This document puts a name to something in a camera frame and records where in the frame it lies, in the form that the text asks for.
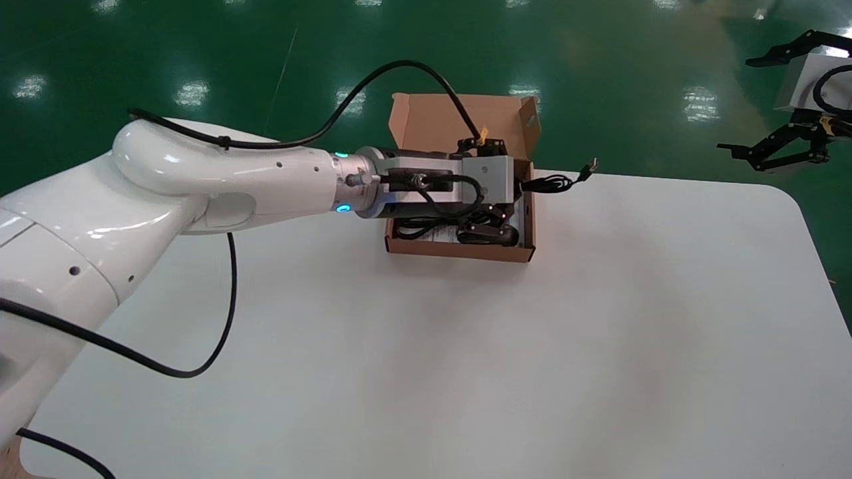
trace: box lid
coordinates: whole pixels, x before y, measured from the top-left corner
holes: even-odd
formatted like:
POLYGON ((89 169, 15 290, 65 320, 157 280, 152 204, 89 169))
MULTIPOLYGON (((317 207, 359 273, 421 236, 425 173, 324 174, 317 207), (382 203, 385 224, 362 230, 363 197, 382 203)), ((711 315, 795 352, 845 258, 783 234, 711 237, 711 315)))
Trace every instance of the box lid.
MULTIPOLYGON (((470 130, 446 94, 394 93, 388 126, 396 146, 405 150, 455 153, 458 141, 470 138, 470 130)), ((506 143, 509 156, 529 160, 541 136, 536 98, 459 95, 477 128, 488 129, 488 138, 506 143)))

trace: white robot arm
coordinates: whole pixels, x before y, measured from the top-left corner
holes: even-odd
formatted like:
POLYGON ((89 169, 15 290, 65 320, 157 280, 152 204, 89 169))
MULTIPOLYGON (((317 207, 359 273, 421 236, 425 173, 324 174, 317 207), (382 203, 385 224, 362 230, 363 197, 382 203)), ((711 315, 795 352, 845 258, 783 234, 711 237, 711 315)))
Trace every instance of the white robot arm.
MULTIPOLYGON (((229 141, 269 141, 171 121, 229 141)), ((109 152, 0 199, 0 298, 94 330, 178 234, 328 211, 458 217, 483 203, 514 201, 512 158, 463 156, 223 148, 137 119, 109 152), (488 174, 483 160, 492 166, 488 174)), ((80 339, 0 311, 0 444, 32 417, 82 347, 80 339)))

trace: green floor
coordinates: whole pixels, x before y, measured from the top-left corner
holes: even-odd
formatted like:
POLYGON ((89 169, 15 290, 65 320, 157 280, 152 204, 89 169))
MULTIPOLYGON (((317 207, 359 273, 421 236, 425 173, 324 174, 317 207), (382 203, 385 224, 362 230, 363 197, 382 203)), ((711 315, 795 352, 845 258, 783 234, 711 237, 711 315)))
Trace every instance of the green floor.
MULTIPOLYGON (((412 58, 462 93, 539 96, 539 167, 577 170, 597 156, 606 173, 782 188, 852 318, 851 146, 832 147, 830 164, 775 176, 715 149, 786 121, 771 110, 784 69, 743 60, 809 28, 852 35, 852 2, 7 0, 0 193, 109 149, 128 106, 292 139, 373 67, 412 58)), ((392 145, 395 91, 435 86, 417 72, 389 74, 319 146, 392 145)))

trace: open cardboard box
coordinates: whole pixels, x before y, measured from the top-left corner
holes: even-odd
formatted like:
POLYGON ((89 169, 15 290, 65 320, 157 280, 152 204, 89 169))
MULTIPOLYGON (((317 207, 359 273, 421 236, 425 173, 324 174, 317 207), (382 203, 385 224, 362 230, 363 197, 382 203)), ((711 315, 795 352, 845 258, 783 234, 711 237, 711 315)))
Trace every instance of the open cardboard box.
MULTIPOLYGON (((515 176, 533 178, 530 156, 541 135, 536 113, 536 98, 512 96, 459 95, 465 109, 480 129, 488 128, 488 138, 505 141, 506 150, 515 160, 515 176)), ((390 132, 399 149, 422 152, 455 153, 458 141, 470 138, 450 97, 447 95, 408 95, 394 93, 390 113, 390 132)), ((462 245, 400 239, 394 235, 393 220, 385 228, 384 244, 390 253, 434 257, 467 257, 492 261, 526 263, 535 252, 535 203, 532 193, 524 193, 521 245, 462 245)))

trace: yellow tag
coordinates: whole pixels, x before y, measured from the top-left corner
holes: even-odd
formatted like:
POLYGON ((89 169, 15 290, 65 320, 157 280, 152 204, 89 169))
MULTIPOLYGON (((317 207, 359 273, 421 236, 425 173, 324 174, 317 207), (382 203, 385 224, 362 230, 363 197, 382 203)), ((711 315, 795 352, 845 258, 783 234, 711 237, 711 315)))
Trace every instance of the yellow tag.
POLYGON ((820 124, 822 125, 822 128, 824 128, 826 130, 827 134, 834 136, 834 132, 832 131, 832 126, 828 123, 829 120, 831 120, 831 118, 822 117, 822 118, 820 118, 820 124))
POLYGON ((488 137, 488 128, 483 128, 483 129, 482 129, 482 132, 480 133, 480 140, 479 140, 479 142, 478 142, 478 143, 476 143, 476 144, 477 144, 477 145, 479 145, 479 146, 484 145, 484 144, 485 144, 485 139, 486 139, 487 137, 488 137))

